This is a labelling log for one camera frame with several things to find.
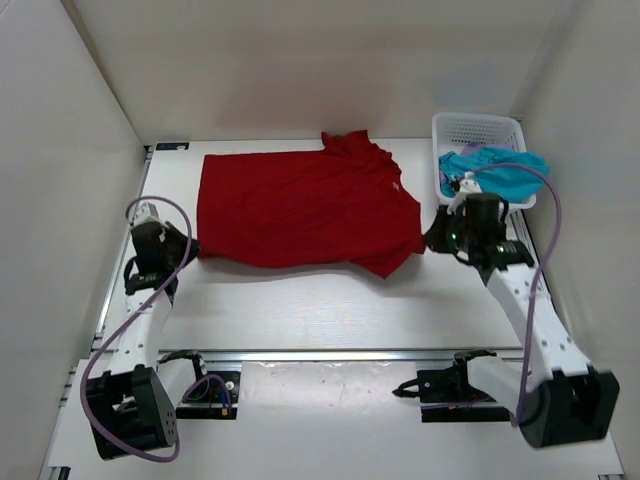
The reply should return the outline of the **red t shirt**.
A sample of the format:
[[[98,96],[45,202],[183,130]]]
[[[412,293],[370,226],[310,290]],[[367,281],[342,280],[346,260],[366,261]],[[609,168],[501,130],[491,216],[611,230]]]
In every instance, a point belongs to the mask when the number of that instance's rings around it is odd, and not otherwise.
[[[383,279],[426,247],[421,205],[366,131],[315,151],[208,154],[196,206],[202,258],[259,268],[351,263]]]

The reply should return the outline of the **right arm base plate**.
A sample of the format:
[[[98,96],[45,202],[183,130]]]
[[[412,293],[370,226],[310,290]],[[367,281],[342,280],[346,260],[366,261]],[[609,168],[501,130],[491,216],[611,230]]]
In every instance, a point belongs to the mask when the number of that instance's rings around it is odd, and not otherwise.
[[[401,383],[392,394],[418,399],[422,423],[509,422],[508,410],[469,382],[472,360],[495,358],[497,353],[486,349],[456,352],[449,367],[418,370],[415,378]]]

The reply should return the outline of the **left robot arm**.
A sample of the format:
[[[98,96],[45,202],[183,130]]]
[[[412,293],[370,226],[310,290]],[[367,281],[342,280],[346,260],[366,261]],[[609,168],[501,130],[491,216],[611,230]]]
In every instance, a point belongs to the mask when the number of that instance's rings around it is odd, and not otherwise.
[[[134,222],[130,233],[135,256],[125,266],[125,306],[137,317],[115,336],[104,372],[84,376],[81,385],[81,403],[104,460],[174,446],[182,395],[198,400],[210,386],[194,353],[158,358],[178,287],[176,278],[166,281],[182,259],[197,256],[198,242],[153,217]]]

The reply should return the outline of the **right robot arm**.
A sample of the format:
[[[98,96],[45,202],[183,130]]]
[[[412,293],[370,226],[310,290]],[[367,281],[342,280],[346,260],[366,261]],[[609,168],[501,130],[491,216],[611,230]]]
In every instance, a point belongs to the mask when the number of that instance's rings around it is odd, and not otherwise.
[[[495,194],[469,194],[458,206],[439,206],[423,237],[429,250],[476,270],[523,347],[521,367],[489,350],[456,353],[445,371],[450,390],[464,400],[479,393],[495,401],[536,449],[601,440],[619,382],[571,340],[529,249],[506,236],[508,207]]]

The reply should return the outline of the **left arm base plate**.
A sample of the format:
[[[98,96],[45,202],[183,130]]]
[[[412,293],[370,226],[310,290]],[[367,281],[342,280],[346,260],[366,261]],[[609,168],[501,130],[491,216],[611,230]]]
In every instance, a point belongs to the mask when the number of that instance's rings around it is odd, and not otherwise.
[[[220,381],[207,380],[179,404],[178,419],[226,421],[237,418],[241,372],[214,371],[214,374],[224,381],[225,389]]]

